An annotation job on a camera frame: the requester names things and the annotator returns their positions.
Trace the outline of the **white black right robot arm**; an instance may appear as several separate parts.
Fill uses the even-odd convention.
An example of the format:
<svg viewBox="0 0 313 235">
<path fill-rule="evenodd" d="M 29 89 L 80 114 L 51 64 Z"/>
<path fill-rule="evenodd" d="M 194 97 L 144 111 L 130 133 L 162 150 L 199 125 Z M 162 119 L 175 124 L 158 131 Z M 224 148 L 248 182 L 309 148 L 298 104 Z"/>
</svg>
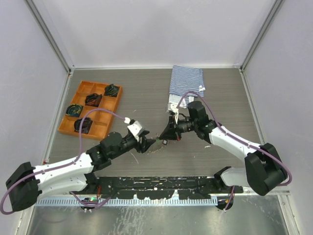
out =
<svg viewBox="0 0 313 235">
<path fill-rule="evenodd" d="M 199 139 L 226 150 L 244 163 L 243 168 L 226 166 L 214 174 L 214 186 L 218 192 L 225 193 L 231 187 L 239 186 L 250 187 L 264 196 L 290 178 L 272 144 L 250 142 L 230 132 L 214 118 L 209 118 L 200 101 L 188 104 L 189 115 L 183 119 L 179 119 L 175 104 L 169 103 L 167 109 L 168 123 L 159 140 L 179 141 L 183 133 L 195 132 Z"/>
</svg>

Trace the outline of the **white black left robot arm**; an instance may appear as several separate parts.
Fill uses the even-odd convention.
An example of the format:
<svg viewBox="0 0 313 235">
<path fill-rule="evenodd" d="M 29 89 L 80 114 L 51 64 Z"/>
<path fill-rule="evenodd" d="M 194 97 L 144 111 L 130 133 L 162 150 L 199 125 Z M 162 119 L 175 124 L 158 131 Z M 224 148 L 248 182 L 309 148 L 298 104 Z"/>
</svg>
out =
<svg viewBox="0 0 313 235">
<path fill-rule="evenodd" d="M 30 162 L 21 164 L 7 179 L 7 192 L 0 202 L 3 206 L 9 198 L 12 210 L 6 212 L 1 208 L 0 211 L 3 214 L 23 211 L 42 198 L 63 192 L 96 192 L 98 182 L 94 172 L 108 167 L 113 159 L 132 149 L 145 153 L 156 141 L 146 134 L 148 131 L 135 138 L 131 133 L 123 137 L 111 132 L 98 145 L 77 157 L 39 166 L 32 166 Z"/>
</svg>

